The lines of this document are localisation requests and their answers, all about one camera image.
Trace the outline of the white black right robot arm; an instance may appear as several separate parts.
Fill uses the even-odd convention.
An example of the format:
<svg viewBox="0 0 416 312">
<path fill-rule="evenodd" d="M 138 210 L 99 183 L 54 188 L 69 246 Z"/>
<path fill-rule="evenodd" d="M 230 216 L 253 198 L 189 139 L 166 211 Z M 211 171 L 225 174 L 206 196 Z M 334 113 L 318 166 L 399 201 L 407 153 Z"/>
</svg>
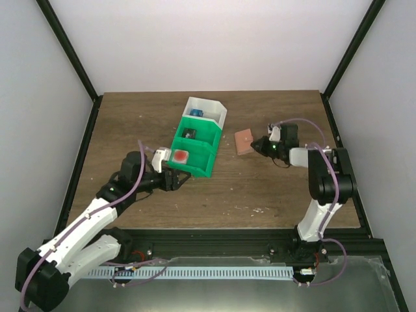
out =
<svg viewBox="0 0 416 312">
<path fill-rule="evenodd" d="M 295 123 L 271 123 L 267 134 L 255 139 L 254 151 L 286 167 L 307 169 L 311 201 L 305 216 L 295 227 L 296 241 L 290 243 L 290 257 L 298 262 L 312 254 L 310 243 L 324 239 L 334 214 L 357 193 L 357 182 L 345 148 L 321 147 L 316 142 L 302 147 Z"/>
</svg>

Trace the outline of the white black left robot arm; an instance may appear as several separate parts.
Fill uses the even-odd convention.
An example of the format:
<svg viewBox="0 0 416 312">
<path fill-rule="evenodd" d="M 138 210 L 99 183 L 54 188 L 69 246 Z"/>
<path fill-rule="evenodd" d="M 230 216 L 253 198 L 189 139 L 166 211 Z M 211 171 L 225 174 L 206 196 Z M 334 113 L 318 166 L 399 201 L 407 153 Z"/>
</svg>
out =
<svg viewBox="0 0 416 312">
<path fill-rule="evenodd" d="M 22 311 L 30 310 L 28 302 L 41 311 L 52 311 L 89 270 L 132 257 L 131 236 L 117 227 L 107 229 L 107 225 L 138 202 L 139 193 L 175 191 L 190 178 L 188 172 L 163 166 L 162 154 L 158 149 L 148 160 L 143 152 L 129 152 L 120 169 L 71 224 L 38 249 L 26 248 L 18 255 L 15 288 L 21 294 Z"/>
</svg>

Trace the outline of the green front plastic bin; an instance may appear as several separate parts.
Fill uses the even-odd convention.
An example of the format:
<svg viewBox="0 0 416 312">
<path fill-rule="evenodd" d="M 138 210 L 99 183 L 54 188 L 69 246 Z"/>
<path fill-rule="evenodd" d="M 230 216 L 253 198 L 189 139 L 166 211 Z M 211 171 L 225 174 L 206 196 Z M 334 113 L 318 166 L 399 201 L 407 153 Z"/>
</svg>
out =
<svg viewBox="0 0 416 312">
<path fill-rule="evenodd" d="M 203 141 L 175 138 L 171 145 L 172 153 L 175 150 L 188 152 L 186 163 L 174 161 L 174 156 L 170 156 L 167 165 L 171 168 L 191 173 L 194 177 L 211 177 L 215 163 L 216 152 L 213 147 Z"/>
</svg>

